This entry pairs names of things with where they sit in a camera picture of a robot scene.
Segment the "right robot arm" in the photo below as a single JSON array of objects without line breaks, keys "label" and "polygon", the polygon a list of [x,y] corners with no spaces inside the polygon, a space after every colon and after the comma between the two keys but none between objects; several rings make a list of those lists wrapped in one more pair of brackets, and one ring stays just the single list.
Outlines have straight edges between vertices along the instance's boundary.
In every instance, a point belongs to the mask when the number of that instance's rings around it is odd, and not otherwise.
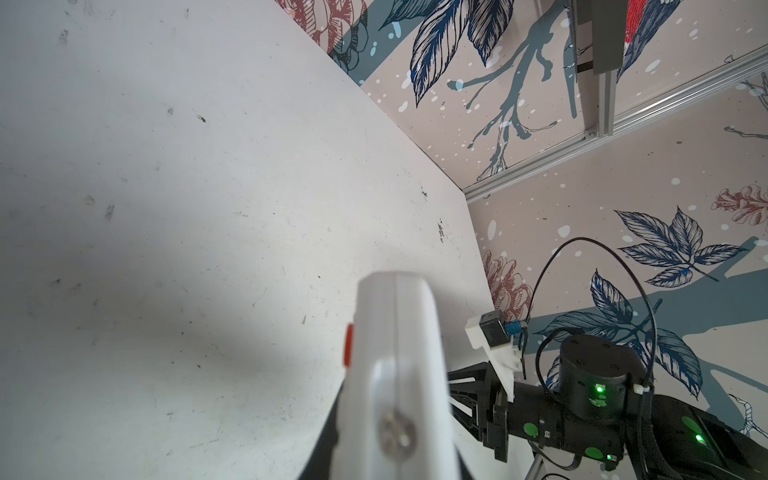
[{"label": "right robot arm", "polygon": [[453,416],[476,440],[508,458],[512,436],[536,452],[573,454],[612,470],[623,458],[639,479],[764,479],[767,450],[717,417],[655,393],[636,352],[561,328],[555,391],[503,386],[499,368],[478,363],[449,373]]}]

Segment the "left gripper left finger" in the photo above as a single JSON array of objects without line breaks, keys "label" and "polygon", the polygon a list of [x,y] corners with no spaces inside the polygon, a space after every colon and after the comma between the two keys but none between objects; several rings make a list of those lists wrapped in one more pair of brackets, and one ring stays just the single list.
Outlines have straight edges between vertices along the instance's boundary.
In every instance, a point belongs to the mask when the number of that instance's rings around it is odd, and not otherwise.
[{"label": "left gripper left finger", "polygon": [[337,415],[343,387],[340,387],[317,442],[300,473],[299,480],[329,480],[333,451],[338,444]]}]

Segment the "white remote control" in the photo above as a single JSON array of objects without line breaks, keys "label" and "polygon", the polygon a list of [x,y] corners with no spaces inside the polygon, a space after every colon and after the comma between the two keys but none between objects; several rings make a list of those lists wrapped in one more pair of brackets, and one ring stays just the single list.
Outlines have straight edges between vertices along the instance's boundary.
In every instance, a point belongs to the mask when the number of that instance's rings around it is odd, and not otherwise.
[{"label": "white remote control", "polygon": [[376,272],[359,282],[344,364],[331,478],[460,478],[438,312],[425,279]]}]

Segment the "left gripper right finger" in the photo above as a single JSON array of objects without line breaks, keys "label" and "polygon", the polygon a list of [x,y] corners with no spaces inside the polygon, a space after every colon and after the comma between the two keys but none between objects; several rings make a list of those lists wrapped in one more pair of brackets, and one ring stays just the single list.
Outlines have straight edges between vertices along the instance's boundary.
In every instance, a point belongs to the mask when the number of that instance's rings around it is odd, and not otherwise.
[{"label": "left gripper right finger", "polygon": [[458,462],[459,475],[461,480],[473,480],[473,476],[469,471],[465,461],[463,460],[459,451],[456,451],[456,458]]}]

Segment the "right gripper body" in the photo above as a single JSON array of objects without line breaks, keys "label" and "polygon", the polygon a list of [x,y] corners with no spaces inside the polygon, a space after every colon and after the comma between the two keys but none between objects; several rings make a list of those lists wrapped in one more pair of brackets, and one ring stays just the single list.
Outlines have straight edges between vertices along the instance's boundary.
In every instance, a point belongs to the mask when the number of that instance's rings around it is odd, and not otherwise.
[{"label": "right gripper body", "polygon": [[512,436],[511,403],[490,362],[481,362],[447,374],[453,417],[494,458],[507,462]]}]

